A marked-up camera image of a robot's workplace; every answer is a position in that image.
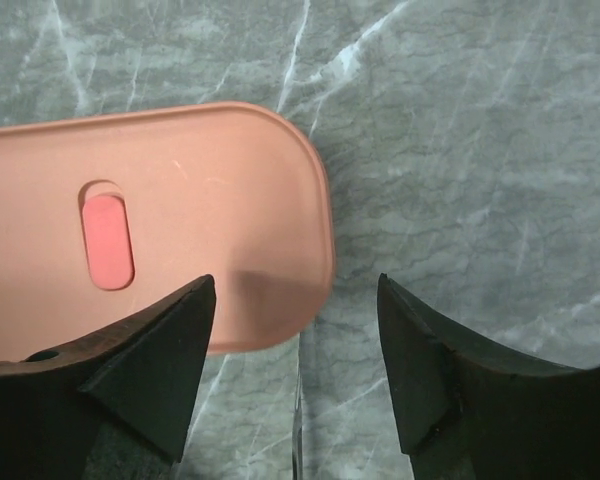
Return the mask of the orange lunch box lid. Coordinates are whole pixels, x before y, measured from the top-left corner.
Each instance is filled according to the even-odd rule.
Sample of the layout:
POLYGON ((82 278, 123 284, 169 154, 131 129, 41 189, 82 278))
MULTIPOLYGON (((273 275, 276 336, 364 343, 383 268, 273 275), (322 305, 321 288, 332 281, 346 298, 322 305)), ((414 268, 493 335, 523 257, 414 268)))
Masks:
POLYGON ((0 361, 73 341, 211 275, 213 354, 303 330, 335 270, 325 167, 239 102, 0 128, 0 361))

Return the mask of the metal tongs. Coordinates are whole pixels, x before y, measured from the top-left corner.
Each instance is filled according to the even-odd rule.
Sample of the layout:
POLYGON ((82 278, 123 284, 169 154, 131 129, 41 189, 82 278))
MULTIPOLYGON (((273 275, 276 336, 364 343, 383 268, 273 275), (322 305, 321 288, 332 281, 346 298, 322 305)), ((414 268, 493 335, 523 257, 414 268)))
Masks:
POLYGON ((303 409, 302 409, 302 335, 298 336, 297 369, 293 423, 291 432, 292 478, 303 480, 303 409))

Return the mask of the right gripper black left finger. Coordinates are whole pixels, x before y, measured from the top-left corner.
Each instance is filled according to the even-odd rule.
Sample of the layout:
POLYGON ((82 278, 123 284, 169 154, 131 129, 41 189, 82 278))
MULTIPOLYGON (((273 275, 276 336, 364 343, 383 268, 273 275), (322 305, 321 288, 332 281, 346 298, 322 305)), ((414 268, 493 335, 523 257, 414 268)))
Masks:
POLYGON ((0 361, 0 479, 168 478, 215 307, 205 275, 81 338, 0 361))

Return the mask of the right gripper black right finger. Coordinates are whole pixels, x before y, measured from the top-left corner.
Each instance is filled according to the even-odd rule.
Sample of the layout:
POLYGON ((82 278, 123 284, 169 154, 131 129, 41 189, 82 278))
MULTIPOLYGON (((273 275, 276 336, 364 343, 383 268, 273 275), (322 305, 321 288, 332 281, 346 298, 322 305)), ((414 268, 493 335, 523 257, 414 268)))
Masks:
POLYGON ((401 451, 418 479, 600 479, 600 365, 543 360, 386 275, 377 318, 401 451))

